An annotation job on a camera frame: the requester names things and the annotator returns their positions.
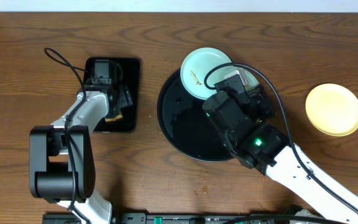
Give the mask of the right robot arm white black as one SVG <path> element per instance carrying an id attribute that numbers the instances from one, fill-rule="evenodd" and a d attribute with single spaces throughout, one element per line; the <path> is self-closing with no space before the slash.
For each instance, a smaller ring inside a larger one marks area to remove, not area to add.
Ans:
<path id="1" fill-rule="evenodd" d="M 358 223 L 358 196 L 266 122 L 274 109 L 260 85 L 250 90 L 219 90 L 207 97 L 202 109 L 225 149 L 241 165 L 284 185 L 328 220 Z"/>

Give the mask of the yellow green scrub sponge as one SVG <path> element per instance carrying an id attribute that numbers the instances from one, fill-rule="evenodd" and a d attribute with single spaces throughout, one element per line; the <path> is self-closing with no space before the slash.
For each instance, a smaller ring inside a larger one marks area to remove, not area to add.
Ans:
<path id="1" fill-rule="evenodd" d="M 110 111 L 105 117 L 105 122 L 115 122 L 117 120 L 120 120 L 123 118 L 121 109 L 114 109 L 113 111 Z"/>

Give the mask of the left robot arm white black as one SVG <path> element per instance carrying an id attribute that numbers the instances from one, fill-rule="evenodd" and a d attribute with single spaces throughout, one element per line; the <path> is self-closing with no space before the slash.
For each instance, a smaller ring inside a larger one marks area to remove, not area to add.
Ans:
<path id="1" fill-rule="evenodd" d="M 111 202 L 95 189 L 90 136 L 105 116 L 132 105 L 127 85 L 86 85 L 76 101 L 48 126 L 29 134 L 29 188 L 33 197 L 71 212 L 62 223 L 119 223 Z"/>

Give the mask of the mint plate with stain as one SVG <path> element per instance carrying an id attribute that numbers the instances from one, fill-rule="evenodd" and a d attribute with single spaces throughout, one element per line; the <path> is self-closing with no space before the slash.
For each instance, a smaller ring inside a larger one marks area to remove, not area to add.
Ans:
<path id="1" fill-rule="evenodd" d="M 196 49 L 186 56 L 181 65 L 182 85 L 190 95 L 206 100 L 216 93 L 216 90 L 206 88 L 204 84 L 206 74 L 218 65 L 231 62 L 231 59 L 218 49 L 211 47 Z"/>

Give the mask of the yellow plate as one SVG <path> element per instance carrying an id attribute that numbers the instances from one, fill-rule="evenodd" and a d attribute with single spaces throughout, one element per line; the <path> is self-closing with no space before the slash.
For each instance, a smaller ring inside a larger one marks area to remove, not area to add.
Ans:
<path id="1" fill-rule="evenodd" d="M 319 131 L 330 136 L 347 136 L 358 128 L 358 99 L 347 88 L 325 83 L 306 97 L 306 115 Z"/>

